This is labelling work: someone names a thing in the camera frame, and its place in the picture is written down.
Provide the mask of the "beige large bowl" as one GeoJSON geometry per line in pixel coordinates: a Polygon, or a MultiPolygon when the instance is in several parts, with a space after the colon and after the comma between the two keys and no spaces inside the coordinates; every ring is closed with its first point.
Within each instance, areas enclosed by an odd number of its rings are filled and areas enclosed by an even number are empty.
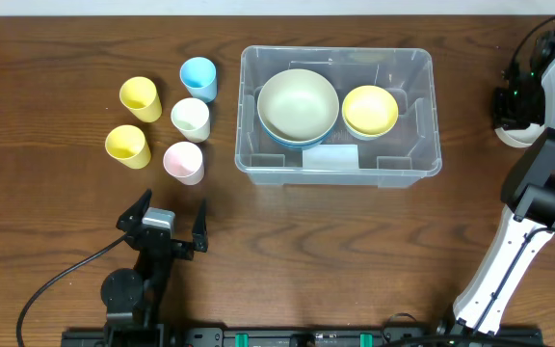
{"type": "Polygon", "coordinates": [[[270,78],[257,98],[260,122],[286,127],[289,121],[336,122],[339,98],[333,85],[308,69],[288,69],[270,78]]]}

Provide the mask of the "grey small bowl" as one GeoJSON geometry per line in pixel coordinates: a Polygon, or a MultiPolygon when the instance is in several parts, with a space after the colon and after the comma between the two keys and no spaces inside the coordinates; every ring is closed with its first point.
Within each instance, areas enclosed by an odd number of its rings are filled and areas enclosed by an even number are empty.
{"type": "Polygon", "coordinates": [[[356,129],[354,129],[346,120],[344,120],[344,124],[346,126],[347,131],[356,139],[358,140],[362,140],[362,141],[373,141],[375,139],[380,138],[381,136],[385,135],[386,133],[388,133],[390,131],[390,128],[386,129],[385,131],[382,131],[379,134],[365,134],[362,133],[356,129]]]}

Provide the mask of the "white small bowl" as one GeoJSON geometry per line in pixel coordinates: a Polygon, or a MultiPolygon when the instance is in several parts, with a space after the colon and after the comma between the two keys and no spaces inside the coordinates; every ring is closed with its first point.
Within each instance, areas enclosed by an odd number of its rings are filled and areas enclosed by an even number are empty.
{"type": "Polygon", "coordinates": [[[505,130],[502,127],[494,129],[496,136],[507,146],[524,148],[532,145],[543,133],[544,127],[532,123],[526,129],[505,130]]]}

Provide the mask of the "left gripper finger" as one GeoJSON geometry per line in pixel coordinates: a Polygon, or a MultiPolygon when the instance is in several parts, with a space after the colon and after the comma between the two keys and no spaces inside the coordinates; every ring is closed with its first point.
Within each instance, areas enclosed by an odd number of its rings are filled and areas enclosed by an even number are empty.
{"type": "Polygon", "coordinates": [[[207,208],[207,202],[206,200],[203,200],[200,204],[198,214],[196,216],[196,219],[192,228],[194,250],[196,252],[202,252],[202,253],[206,253],[208,251],[206,208],[207,208]]]}
{"type": "Polygon", "coordinates": [[[140,226],[149,208],[151,197],[152,191],[146,189],[141,197],[119,216],[116,228],[127,233],[140,226]]]}

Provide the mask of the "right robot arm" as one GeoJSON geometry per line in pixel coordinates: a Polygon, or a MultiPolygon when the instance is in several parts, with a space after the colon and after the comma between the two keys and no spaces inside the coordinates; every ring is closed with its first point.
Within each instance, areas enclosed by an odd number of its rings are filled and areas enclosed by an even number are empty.
{"type": "Polygon", "coordinates": [[[444,333],[470,338],[500,332],[503,311],[539,250],[555,234],[555,28],[537,36],[523,72],[511,61],[504,72],[508,85],[492,98],[497,134],[541,132],[506,177],[499,228],[486,256],[452,308],[444,333]]]}

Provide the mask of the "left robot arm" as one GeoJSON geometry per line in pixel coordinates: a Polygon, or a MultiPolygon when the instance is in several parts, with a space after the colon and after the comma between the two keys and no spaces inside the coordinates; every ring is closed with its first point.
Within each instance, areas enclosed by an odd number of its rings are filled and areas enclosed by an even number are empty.
{"type": "Polygon", "coordinates": [[[192,239],[184,241],[172,237],[175,214],[151,207],[151,196],[146,190],[116,223],[123,241],[139,254],[132,268],[117,269],[101,285],[107,346],[175,346],[176,333],[159,321],[172,265],[208,251],[205,201],[200,203],[192,239]]]}

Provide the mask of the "yellow small bowl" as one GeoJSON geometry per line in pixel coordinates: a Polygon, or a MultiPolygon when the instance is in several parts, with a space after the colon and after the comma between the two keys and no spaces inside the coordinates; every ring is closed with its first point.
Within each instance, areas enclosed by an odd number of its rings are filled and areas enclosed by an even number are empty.
{"type": "Polygon", "coordinates": [[[365,134],[379,134],[395,126],[399,108],[395,97],[387,90],[365,85],[345,96],[341,106],[342,119],[365,134]]]}

